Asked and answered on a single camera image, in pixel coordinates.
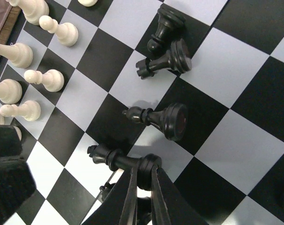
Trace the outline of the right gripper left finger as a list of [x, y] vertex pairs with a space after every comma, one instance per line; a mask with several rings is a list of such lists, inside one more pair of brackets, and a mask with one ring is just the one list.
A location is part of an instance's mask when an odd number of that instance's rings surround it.
[[84, 225], [135, 225], [137, 223], [138, 165], [127, 166], [103, 204]]

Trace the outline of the black rook chess piece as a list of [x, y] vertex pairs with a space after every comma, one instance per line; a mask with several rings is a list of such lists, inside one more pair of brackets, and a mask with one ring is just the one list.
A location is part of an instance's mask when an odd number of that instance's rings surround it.
[[191, 71], [192, 60], [183, 38], [171, 42], [170, 48], [157, 59], [145, 58], [136, 63], [137, 74], [141, 79], [153, 77], [159, 70], [170, 69], [181, 74]]

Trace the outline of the black pawn chess piece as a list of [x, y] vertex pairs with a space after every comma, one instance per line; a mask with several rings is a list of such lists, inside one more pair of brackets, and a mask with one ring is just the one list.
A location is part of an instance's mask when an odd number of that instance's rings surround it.
[[151, 35], [151, 39], [147, 43], [147, 49], [152, 55], [162, 53], [171, 42], [173, 33], [181, 30], [186, 21], [182, 14], [166, 5], [161, 5], [157, 14], [159, 18], [156, 32]]
[[100, 196], [101, 201], [104, 202], [107, 196], [109, 195], [111, 189], [114, 187], [115, 183], [106, 182], [105, 185], [100, 186]]

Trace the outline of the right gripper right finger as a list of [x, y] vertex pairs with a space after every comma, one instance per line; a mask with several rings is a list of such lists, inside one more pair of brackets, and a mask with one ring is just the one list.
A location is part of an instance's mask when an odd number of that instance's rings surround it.
[[186, 202], [165, 171], [153, 167], [152, 223], [154, 225], [206, 225], [207, 222]]

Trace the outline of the white back-row chess piece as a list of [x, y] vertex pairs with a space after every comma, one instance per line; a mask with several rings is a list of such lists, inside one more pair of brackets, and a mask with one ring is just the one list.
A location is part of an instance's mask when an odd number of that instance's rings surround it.
[[5, 79], [0, 82], [0, 100], [5, 104], [15, 104], [22, 97], [22, 87], [18, 81]]
[[7, 58], [17, 68], [28, 68], [33, 61], [32, 49], [23, 43], [0, 44], [0, 56]]
[[6, 0], [11, 6], [19, 7], [27, 22], [39, 25], [43, 15], [49, 15], [48, 4], [44, 0]]

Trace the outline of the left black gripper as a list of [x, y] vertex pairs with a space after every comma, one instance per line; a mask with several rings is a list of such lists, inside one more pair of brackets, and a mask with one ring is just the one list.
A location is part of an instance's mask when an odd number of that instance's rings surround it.
[[30, 198], [36, 183], [21, 156], [23, 149], [15, 128], [0, 125], [0, 225]]

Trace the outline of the black white chessboard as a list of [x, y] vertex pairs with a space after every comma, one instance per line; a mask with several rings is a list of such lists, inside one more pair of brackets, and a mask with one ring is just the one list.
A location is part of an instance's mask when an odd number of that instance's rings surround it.
[[[141, 79], [136, 63], [159, 55], [147, 49], [161, 5], [175, 9], [192, 69], [159, 70]], [[183, 198], [211, 225], [284, 225], [284, 0], [76, 0], [48, 1], [49, 15], [73, 23], [78, 42], [28, 23], [23, 14], [9, 44], [33, 50], [31, 69], [63, 73], [61, 92], [24, 80], [24, 69], [0, 60], [0, 82], [14, 79], [22, 102], [38, 101], [41, 117], [5, 119], [22, 132], [23, 157], [35, 194], [9, 225], [78, 225], [100, 205], [99, 188], [116, 182], [87, 148], [105, 143], [130, 157], [153, 153]], [[122, 114], [138, 106], [162, 111], [188, 108], [180, 141]]]

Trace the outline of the black bishop chess piece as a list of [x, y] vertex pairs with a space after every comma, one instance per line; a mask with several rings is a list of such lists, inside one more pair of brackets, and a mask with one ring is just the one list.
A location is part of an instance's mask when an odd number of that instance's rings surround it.
[[123, 110], [122, 114], [134, 123], [154, 126], [168, 140], [180, 141], [187, 127], [188, 108], [181, 103], [172, 103], [162, 111], [155, 112], [151, 108], [143, 109], [138, 106]]

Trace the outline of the black king chess piece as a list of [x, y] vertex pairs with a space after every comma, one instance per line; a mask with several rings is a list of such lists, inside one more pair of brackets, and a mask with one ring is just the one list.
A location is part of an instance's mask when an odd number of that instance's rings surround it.
[[152, 183], [151, 170], [154, 165], [161, 166], [162, 160], [155, 154], [133, 158], [126, 156], [121, 149], [110, 150], [106, 145], [92, 145], [87, 148], [87, 154], [95, 164], [106, 164], [111, 171], [137, 168], [137, 184], [140, 189], [150, 191]]

